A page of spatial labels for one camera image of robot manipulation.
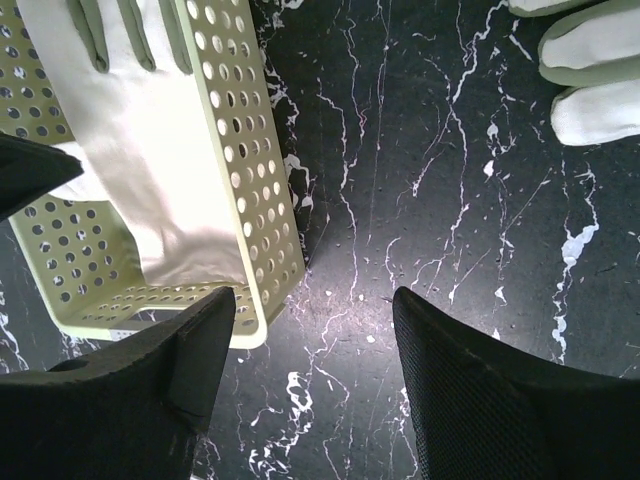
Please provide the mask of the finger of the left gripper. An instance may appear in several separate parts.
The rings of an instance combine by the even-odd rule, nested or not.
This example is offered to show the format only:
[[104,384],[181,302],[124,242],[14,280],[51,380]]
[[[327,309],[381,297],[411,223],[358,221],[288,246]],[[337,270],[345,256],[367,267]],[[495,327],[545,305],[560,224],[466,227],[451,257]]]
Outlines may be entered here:
[[58,148],[1,134],[1,219],[83,173],[81,162]]

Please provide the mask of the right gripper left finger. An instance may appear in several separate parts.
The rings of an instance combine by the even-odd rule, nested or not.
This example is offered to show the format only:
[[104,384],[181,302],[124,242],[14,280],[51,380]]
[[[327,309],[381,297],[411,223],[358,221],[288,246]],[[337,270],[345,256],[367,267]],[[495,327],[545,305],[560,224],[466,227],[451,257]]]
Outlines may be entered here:
[[1,377],[4,479],[188,479],[236,314],[221,287],[48,371]]

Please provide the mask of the yellow-green storage basket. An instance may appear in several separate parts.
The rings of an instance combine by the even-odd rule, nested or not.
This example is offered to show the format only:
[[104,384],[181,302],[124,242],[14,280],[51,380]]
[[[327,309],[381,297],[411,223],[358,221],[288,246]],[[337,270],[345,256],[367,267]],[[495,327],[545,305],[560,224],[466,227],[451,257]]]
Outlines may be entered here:
[[305,265],[248,2],[3,2],[1,131],[83,167],[10,217],[61,332],[229,287],[232,347],[265,342]]

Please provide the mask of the white grey glove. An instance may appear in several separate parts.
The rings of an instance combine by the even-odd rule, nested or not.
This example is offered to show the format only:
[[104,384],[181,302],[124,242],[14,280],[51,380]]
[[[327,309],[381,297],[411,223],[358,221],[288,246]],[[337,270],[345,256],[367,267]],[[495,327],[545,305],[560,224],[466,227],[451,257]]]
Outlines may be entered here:
[[176,5],[22,1],[88,173],[150,285],[243,282],[243,262]]

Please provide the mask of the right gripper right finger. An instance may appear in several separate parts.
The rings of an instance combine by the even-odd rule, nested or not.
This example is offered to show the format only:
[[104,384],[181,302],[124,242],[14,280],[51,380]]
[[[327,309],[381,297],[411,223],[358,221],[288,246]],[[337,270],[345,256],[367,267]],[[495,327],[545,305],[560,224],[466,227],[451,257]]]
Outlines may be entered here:
[[518,350],[408,288],[394,331],[425,479],[635,479],[639,383]]

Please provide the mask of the white work glove far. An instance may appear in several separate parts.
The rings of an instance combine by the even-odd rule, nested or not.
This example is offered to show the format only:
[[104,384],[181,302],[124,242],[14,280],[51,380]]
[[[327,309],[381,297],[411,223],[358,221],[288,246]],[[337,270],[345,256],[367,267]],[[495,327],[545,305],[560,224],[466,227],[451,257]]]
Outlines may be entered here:
[[541,77],[565,91],[550,107],[565,146],[609,143],[639,134],[639,3],[510,1],[519,17],[563,12],[538,45]]

